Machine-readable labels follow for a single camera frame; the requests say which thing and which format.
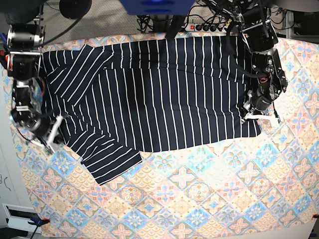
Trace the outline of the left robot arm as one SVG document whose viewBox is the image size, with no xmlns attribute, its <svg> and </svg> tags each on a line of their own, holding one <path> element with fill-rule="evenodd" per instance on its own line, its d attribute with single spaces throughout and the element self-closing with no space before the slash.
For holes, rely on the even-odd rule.
<svg viewBox="0 0 319 239">
<path fill-rule="evenodd" d="M 277 49 L 276 32 L 271 24 L 271 9 L 260 0 L 219 0 L 219 11 L 231 19 L 226 30 L 226 43 L 230 61 L 239 72 L 257 81 L 256 89 L 249 90 L 243 105 L 241 123 L 247 120 L 265 119 L 278 125 L 278 114 L 270 116 L 268 108 L 287 89 L 288 82 L 282 69 Z M 235 29 L 251 53 L 252 72 L 237 63 L 231 46 L 230 33 Z"/>
</svg>

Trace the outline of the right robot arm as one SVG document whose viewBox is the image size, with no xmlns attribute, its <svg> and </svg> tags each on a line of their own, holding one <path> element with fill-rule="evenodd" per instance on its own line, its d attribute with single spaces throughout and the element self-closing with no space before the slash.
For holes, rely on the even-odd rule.
<svg viewBox="0 0 319 239">
<path fill-rule="evenodd" d="M 5 51 L 0 53 L 0 62 L 13 78 L 10 119 L 17 128 L 24 128 L 33 134 L 31 143 L 45 149 L 52 149 L 63 141 L 59 132 L 67 114 L 55 114 L 52 107 L 42 112 L 41 102 L 35 98 L 40 91 L 48 91 L 44 80 L 56 68 L 78 56 L 76 51 L 54 51 L 44 53 L 43 46 L 56 37 L 45 41 L 43 20 L 44 0 L 2 0 L 0 11 L 5 14 L 9 30 L 0 37 Z"/>
</svg>

